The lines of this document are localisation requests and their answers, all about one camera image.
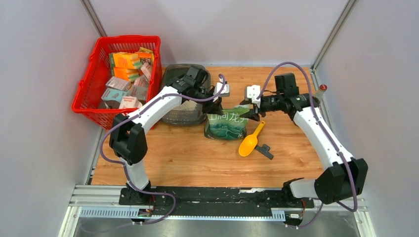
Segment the green litter bag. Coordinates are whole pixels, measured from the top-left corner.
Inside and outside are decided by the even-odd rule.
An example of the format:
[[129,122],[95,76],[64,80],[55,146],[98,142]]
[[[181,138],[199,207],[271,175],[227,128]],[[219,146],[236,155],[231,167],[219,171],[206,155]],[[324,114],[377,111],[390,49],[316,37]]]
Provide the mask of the green litter bag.
[[204,136],[214,140],[241,140],[247,135],[249,119],[240,115],[250,110],[249,105],[237,105],[231,109],[224,109],[223,115],[207,114]]

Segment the yellow plastic scoop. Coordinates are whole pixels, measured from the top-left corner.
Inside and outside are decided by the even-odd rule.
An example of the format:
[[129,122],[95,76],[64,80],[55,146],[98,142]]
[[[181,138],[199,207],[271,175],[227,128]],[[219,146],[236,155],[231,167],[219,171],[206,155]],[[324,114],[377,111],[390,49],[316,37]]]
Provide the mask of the yellow plastic scoop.
[[239,155],[242,157],[248,156],[256,147],[258,143],[258,135],[264,128],[266,122],[261,121],[254,132],[247,135],[239,146]]

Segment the black bag clip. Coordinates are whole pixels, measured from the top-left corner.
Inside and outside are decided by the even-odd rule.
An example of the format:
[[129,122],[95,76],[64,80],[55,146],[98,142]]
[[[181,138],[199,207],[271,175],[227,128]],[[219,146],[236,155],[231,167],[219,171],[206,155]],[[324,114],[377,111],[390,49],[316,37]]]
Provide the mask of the black bag clip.
[[263,144],[262,146],[256,145],[255,149],[270,160],[274,158],[274,155],[270,153],[270,147],[267,144]]

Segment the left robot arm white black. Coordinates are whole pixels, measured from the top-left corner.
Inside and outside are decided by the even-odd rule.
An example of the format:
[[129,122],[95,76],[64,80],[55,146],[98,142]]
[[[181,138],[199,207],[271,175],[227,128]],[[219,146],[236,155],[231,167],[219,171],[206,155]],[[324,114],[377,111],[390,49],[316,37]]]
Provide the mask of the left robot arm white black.
[[166,81],[162,90],[139,109],[114,117],[109,131],[109,146],[124,168],[126,188],[121,190],[122,205],[144,205],[152,199],[151,182],[146,175],[144,158],[148,151],[146,134],[168,112],[183,102],[193,101],[202,106],[205,114],[222,115],[222,97],[228,96],[230,86],[223,75],[215,86],[206,88],[210,75],[194,65]]

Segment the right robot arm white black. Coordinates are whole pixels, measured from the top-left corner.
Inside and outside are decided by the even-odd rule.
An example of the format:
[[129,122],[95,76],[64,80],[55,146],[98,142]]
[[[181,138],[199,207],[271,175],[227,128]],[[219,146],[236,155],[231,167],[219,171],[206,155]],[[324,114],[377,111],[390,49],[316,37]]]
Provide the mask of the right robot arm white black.
[[300,93],[293,73],[275,76],[276,90],[261,95],[259,85],[248,86],[242,105],[253,107],[242,117],[259,121],[267,112],[282,111],[306,135],[324,168],[316,179],[296,178],[284,183],[282,201],[296,206],[301,198],[316,198],[324,204],[356,197],[363,191],[368,165],[355,158],[332,133],[321,116],[318,100]]

